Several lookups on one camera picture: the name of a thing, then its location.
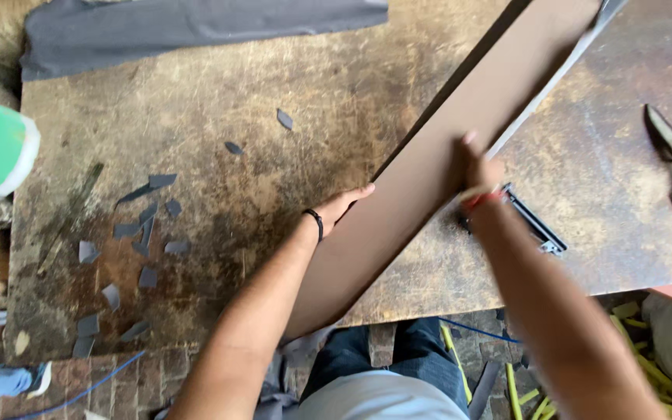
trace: floor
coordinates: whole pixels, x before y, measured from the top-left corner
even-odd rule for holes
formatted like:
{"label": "floor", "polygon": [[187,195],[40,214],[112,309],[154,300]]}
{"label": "floor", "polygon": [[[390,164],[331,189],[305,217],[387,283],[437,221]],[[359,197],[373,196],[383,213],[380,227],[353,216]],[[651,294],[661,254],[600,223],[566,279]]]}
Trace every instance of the floor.
{"label": "floor", "polygon": [[[647,293],[643,291],[599,297],[604,308],[626,301],[642,301]],[[503,310],[470,312],[460,315],[449,315],[448,319],[469,327],[481,329],[498,336],[504,335],[506,329],[509,336],[515,338],[515,332],[509,326]],[[451,327],[453,342],[458,351],[463,368],[472,390],[481,377],[484,365],[488,360],[510,362],[516,364],[524,353],[522,345],[495,339],[468,329]],[[3,328],[0,327],[0,342]],[[373,365],[387,366],[391,362],[395,324],[377,324],[370,326],[370,353]],[[189,372],[198,348],[175,348],[145,353],[138,360],[129,364],[105,383],[95,388],[88,395],[65,408],[55,410],[42,418],[47,419],[82,419],[88,410],[106,418],[146,420],[154,418],[163,407],[170,403],[184,378]],[[129,360],[133,354],[122,354],[89,359],[73,359],[54,362],[53,382],[48,392],[38,398],[25,400],[24,397],[0,398],[0,418],[33,413],[45,408],[56,406],[67,401],[85,389],[98,383],[117,366]],[[310,372],[310,366],[291,368],[289,383],[298,392],[304,389]],[[535,364],[526,368],[520,366],[515,372],[518,394],[522,395],[538,388]],[[542,398],[534,398],[523,405],[523,415],[535,409]],[[511,418],[509,399],[507,396],[507,379],[504,370],[500,371],[492,389],[486,411],[481,417],[484,420],[506,420]]]}

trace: black bracelet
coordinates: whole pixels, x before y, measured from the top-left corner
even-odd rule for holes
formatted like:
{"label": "black bracelet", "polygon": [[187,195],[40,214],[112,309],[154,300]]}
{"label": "black bracelet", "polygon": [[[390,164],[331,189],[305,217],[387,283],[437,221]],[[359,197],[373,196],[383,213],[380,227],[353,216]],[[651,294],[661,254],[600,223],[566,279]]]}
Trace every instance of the black bracelet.
{"label": "black bracelet", "polygon": [[306,208],[303,214],[305,213],[315,217],[315,221],[318,223],[318,242],[321,242],[323,240],[323,219],[312,208]]}

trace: wooden workbench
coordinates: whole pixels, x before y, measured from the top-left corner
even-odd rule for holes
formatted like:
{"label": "wooden workbench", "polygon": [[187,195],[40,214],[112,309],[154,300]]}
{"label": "wooden workbench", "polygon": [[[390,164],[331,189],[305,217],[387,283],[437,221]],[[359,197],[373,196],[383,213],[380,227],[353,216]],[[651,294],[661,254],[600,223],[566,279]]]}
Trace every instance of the wooden workbench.
{"label": "wooden workbench", "polygon": [[[93,354],[201,340],[237,287],[302,208],[366,182],[506,5],[390,3],[389,23],[345,33],[182,49],[106,70],[27,83],[23,113],[42,146],[18,190],[5,349],[10,360],[69,357],[76,321],[99,312]],[[651,102],[672,120],[672,3],[633,1],[500,153],[518,195],[571,249],[564,260],[590,293],[672,282],[669,165],[644,130]],[[294,119],[286,131],[275,119]],[[246,150],[233,156],[223,146]],[[58,239],[89,168],[105,164],[85,210]],[[152,173],[175,185],[114,205]],[[113,224],[161,208],[144,261]],[[501,306],[481,250],[441,211],[347,314],[345,324]],[[162,253],[188,239],[185,257]],[[79,264],[80,240],[102,251]],[[137,289],[141,266],[159,272]],[[115,283],[111,313],[100,290]],[[152,333],[118,336],[138,320]]]}

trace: blue wire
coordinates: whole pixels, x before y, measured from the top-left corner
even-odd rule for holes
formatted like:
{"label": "blue wire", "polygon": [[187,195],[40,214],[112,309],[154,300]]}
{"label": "blue wire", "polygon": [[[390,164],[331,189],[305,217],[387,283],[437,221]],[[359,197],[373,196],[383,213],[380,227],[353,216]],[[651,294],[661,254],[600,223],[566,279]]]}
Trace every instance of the blue wire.
{"label": "blue wire", "polygon": [[31,413],[31,414],[20,415],[20,416],[18,416],[18,417],[10,417],[10,418],[8,418],[7,420],[25,420],[26,418],[37,417],[38,415],[43,415],[43,414],[51,413],[51,411],[56,411],[56,410],[59,410],[60,408],[63,408],[63,407],[65,407],[65,406],[68,406],[69,404],[71,404],[71,403],[77,401],[79,398],[82,398],[82,397],[86,396],[87,394],[89,394],[90,391],[92,391],[93,389],[99,387],[102,383],[104,383],[106,380],[108,380],[108,379],[110,379],[111,377],[113,377],[113,375],[115,375],[115,374],[117,374],[118,372],[120,372],[123,368],[125,368],[126,366],[128,366],[129,364],[131,364],[131,362],[134,362],[136,359],[138,359],[138,358],[139,358],[141,355],[143,355],[143,354],[144,354],[144,350],[140,351],[140,352],[137,353],[134,357],[132,357],[132,358],[130,358],[129,360],[127,360],[126,363],[124,363],[124,364],[122,364],[121,366],[117,367],[115,371],[112,371],[111,373],[109,373],[108,376],[106,376],[106,377],[100,379],[100,380],[98,381],[98,383],[96,383],[95,385],[92,385],[91,387],[87,388],[87,389],[84,390],[82,393],[80,393],[80,394],[77,395],[76,397],[72,398],[71,400],[68,400],[68,401],[65,402],[65,403],[62,403],[62,404],[57,405],[57,406],[52,406],[51,408],[47,408],[47,409],[41,410],[41,411],[39,411],[39,412],[37,412],[37,413]]}
{"label": "blue wire", "polygon": [[455,322],[455,321],[453,321],[453,320],[449,320],[449,319],[445,319],[445,318],[440,318],[440,317],[437,317],[437,319],[439,319],[439,320],[444,320],[445,322],[447,322],[447,323],[449,323],[449,324],[457,325],[458,327],[462,327],[462,328],[465,328],[465,329],[470,329],[471,331],[476,331],[476,332],[479,333],[479,334],[485,334],[486,336],[494,337],[495,339],[500,339],[500,340],[509,341],[510,343],[521,343],[521,342],[522,342],[522,341],[520,341],[520,340],[509,339],[509,338],[507,338],[507,337],[498,336],[497,334],[492,334],[491,332],[481,331],[480,329],[475,329],[475,328],[473,328],[473,327],[468,327],[467,325],[459,324],[459,323],[457,323],[457,322]]}

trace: brown cardboard sheet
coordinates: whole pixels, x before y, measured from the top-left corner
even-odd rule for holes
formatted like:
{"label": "brown cardboard sheet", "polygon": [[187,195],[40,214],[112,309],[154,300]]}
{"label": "brown cardboard sheet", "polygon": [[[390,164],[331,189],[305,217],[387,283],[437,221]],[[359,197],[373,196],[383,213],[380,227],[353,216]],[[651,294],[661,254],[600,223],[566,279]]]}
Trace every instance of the brown cardboard sheet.
{"label": "brown cardboard sheet", "polygon": [[593,22],[597,0],[533,0],[316,249],[286,337],[339,319],[462,184],[455,139],[487,147]]}

